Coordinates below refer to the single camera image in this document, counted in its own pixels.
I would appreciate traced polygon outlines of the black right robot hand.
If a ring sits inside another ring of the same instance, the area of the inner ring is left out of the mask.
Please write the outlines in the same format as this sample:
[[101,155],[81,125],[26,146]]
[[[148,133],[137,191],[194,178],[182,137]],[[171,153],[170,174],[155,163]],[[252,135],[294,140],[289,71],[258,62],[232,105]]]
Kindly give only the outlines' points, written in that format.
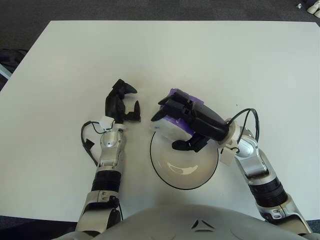
[[197,153],[210,139],[219,142],[229,133],[227,122],[216,112],[178,88],[172,88],[158,104],[152,127],[172,141],[174,150]]

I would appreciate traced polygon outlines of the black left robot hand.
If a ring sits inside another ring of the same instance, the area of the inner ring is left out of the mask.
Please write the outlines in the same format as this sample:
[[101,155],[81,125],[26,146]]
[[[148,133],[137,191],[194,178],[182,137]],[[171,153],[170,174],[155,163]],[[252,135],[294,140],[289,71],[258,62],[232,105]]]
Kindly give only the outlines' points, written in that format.
[[113,118],[116,124],[123,124],[124,121],[140,122],[141,108],[137,100],[134,110],[126,113],[126,106],[123,102],[126,94],[136,94],[137,90],[122,79],[118,79],[113,85],[111,92],[105,99],[105,116]]

